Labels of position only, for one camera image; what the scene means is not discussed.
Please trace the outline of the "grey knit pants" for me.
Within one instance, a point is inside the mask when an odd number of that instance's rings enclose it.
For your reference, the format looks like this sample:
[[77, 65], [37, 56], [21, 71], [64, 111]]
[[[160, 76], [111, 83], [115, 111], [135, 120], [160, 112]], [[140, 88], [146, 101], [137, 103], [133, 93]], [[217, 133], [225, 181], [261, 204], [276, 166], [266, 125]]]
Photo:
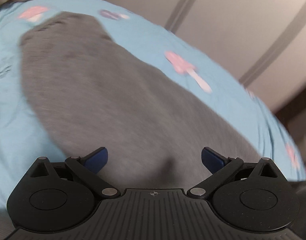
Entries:
[[224, 119], [157, 68], [114, 43], [92, 16], [63, 12], [20, 39], [22, 87], [67, 155], [107, 148], [99, 175], [120, 190], [182, 188], [206, 179], [201, 151], [256, 163]]

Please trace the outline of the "light blue mushroom bedsheet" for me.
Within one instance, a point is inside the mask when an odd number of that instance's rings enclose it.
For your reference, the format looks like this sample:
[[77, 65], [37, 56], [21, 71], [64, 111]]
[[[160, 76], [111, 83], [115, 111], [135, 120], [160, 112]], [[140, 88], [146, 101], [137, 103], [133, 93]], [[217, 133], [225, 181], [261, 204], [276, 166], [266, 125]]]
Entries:
[[0, 8], [0, 210], [32, 162], [62, 161], [20, 85], [21, 36], [60, 12], [95, 17], [113, 40], [192, 92], [233, 126], [291, 181], [306, 168], [290, 134], [254, 94], [203, 52], [139, 15], [103, 0], [31, 0]]

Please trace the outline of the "white wardrobe with black stripes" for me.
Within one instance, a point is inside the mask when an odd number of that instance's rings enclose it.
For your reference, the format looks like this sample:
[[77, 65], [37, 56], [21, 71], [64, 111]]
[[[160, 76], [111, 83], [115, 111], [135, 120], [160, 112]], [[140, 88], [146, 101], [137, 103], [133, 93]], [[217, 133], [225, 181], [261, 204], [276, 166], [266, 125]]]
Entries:
[[306, 0], [105, 0], [207, 54], [275, 111], [306, 85]]

